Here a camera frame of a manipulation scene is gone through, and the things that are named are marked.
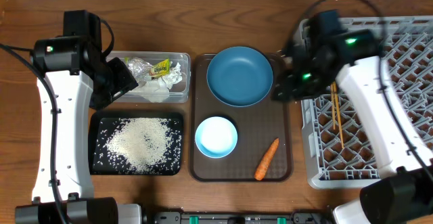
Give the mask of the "wooden chopstick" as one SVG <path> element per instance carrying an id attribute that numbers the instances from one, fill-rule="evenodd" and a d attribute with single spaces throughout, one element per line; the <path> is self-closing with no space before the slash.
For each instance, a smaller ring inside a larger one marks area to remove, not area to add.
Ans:
<path id="1" fill-rule="evenodd" d="M 339 129 L 339 135 L 340 135 L 340 143 L 341 143 L 342 149 L 344 149 L 344 138 L 343 138 L 343 133 L 342 133 L 342 121 L 341 121 L 341 117 L 340 117 L 340 105 L 339 105 L 338 90 L 337 90 L 336 82 L 333 82 L 333 84 L 332 84 L 332 92 L 334 95 L 334 107 L 336 109 L 336 116 L 337 116 L 338 129 Z"/>
<path id="2" fill-rule="evenodd" d="M 330 85 L 330 93 L 331 93 L 331 103 L 332 103 L 332 122 L 333 122 L 333 129 L 336 129 L 336 106 L 334 101 L 334 83 Z"/>

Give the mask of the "dark blue plate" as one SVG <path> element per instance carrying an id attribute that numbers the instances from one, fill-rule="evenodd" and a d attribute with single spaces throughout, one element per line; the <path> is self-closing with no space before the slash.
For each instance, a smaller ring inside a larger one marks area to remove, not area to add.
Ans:
<path id="1" fill-rule="evenodd" d="M 210 61 L 206 81 L 211 93 L 234 107 L 262 101 L 273 85 L 273 69 L 267 57 L 250 47 L 230 47 Z"/>

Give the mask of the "orange carrot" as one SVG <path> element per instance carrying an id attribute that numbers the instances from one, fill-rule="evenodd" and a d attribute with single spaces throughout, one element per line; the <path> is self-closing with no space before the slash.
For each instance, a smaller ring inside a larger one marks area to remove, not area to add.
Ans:
<path id="1" fill-rule="evenodd" d="M 276 138 L 273 143 L 270 145 L 269 149 L 265 152 L 264 156 L 262 157 L 260 163 L 258 164 L 254 178 L 257 181 L 261 181 L 265 178 L 265 175 L 267 173 L 267 170 L 270 166 L 270 163 L 278 149 L 279 146 L 279 138 Z"/>

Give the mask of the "light blue bowl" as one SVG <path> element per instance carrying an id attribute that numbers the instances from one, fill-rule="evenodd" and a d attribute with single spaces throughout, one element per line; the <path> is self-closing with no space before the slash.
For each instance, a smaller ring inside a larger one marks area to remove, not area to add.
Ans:
<path id="1" fill-rule="evenodd" d="M 203 120 L 194 134 L 199 151 L 209 158 L 224 158 L 235 149 L 238 132 L 227 118 L 212 116 Z"/>

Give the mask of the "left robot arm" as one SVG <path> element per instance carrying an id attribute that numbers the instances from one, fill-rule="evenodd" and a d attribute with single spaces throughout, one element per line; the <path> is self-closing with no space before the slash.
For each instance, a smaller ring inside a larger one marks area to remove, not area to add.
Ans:
<path id="1" fill-rule="evenodd" d="M 144 223 L 142 207 L 96 198 L 89 169 L 88 117 L 136 88 L 137 81 L 103 47 L 105 21 L 85 10 L 64 14 L 63 33 L 35 43 L 28 67 L 38 78 L 41 152 L 32 202 L 17 223 Z"/>

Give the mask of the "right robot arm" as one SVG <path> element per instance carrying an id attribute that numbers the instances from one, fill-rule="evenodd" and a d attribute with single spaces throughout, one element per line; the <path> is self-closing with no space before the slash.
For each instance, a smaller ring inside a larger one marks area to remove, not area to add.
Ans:
<path id="1" fill-rule="evenodd" d="M 309 47 L 289 41 L 292 68 L 272 98 L 286 102 L 323 94 L 332 83 L 352 102 L 373 148 L 380 180 L 336 207 L 336 223 L 405 223 L 432 214 L 432 151 L 413 128 L 392 86 L 382 40 L 370 30 L 345 30 L 336 11 L 308 20 Z"/>

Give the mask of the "clear plastic waste bin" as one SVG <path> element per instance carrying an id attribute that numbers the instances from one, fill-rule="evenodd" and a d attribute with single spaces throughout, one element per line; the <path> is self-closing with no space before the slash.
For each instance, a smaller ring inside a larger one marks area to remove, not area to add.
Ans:
<path id="1" fill-rule="evenodd" d="M 118 57 L 122 61 L 125 58 L 140 58 L 144 62 L 155 65 L 166 59 L 170 62 L 170 72 L 166 75 L 164 83 L 158 80 L 151 85 L 143 85 L 124 94 L 116 102 L 129 103 L 185 103 L 189 95 L 191 76 L 191 58 L 187 53 L 160 52 L 160 51 L 113 51 L 107 60 Z"/>

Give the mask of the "grey dishwasher rack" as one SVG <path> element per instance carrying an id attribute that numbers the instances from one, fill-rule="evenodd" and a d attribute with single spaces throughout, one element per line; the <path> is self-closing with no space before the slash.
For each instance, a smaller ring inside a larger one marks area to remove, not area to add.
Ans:
<path id="1" fill-rule="evenodd" d="M 385 58 L 394 88 L 422 141 L 431 147 L 432 17 L 387 17 L 385 22 Z M 329 93 L 301 102 L 307 181 L 315 189 L 362 188 L 379 180 L 355 109 L 344 93 L 338 101 L 341 129 L 333 121 Z"/>

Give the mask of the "crumpled silver foil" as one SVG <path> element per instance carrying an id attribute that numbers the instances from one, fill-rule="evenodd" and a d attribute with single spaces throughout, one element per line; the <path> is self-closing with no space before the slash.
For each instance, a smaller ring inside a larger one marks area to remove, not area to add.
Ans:
<path id="1" fill-rule="evenodd" d="M 152 79 L 150 75 L 150 70 L 152 68 L 152 65 L 146 61 L 144 61 L 141 58 L 128 58 L 126 57 L 124 59 L 124 62 L 133 75 L 134 79 L 139 84 L 146 84 L 148 81 Z"/>

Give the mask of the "crumpled white tissue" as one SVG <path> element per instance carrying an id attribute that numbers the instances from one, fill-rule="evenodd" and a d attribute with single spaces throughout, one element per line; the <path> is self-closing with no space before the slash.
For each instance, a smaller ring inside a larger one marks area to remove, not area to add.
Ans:
<path id="1" fill-rule="evenodd" d="M 170 72 L 167 75 L 152 78 L 146 84 L 139 84 L 130 94 L 140 96 L 150 103 L 162 103 L 172 96 L 171 91 L 178 93 L 177 85 L 182 81 L 183 73 L 180 63 L 170 62 Z"/>

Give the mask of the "yellow snack wrapper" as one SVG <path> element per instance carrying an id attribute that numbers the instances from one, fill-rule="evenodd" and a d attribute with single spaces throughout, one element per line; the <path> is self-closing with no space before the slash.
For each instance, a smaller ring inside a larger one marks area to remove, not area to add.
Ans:
<path id="1" fill-rule="evenodd" d="M 157 78 L 160 76 L 165 76 L 170 72 L 170 60 L 165 59 L 155 65 L 152 65 L 149 75 L 152 78 Z"/>

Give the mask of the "brown serving tray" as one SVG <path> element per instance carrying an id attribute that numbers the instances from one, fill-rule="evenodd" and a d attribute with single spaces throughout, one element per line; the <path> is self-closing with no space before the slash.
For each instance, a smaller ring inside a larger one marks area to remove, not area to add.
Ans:
<path id="1" fill-rule="evenodd" d="M 293 172 L 292 147 L 289 133 L 288 107 L 266 97 L 244 108 L 232 107 L 219 101 L 208 88 L 206 73 L 214 56 L 201 55 L 192 66 L 191 146 L 189 169 L 198 181 L 254 181 L 256 168 L 275 139 L 279 146 L 268 167 L 264 181 L 284 181 Z M 230 120 L 237 129 L 234 150 L 223 158 L 209 158 L 195 143 L 198 125 L 211 116 Z"/>

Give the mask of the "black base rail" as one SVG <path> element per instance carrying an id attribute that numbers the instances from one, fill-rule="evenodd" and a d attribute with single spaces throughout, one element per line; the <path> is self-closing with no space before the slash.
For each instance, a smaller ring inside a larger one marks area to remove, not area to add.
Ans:
<path id="1" fill-rule="evenodd" d="M 293 212 L 289 214 L 157 212 L 150 224 L 332 224 L 328 214 L 320 212 Z"/>

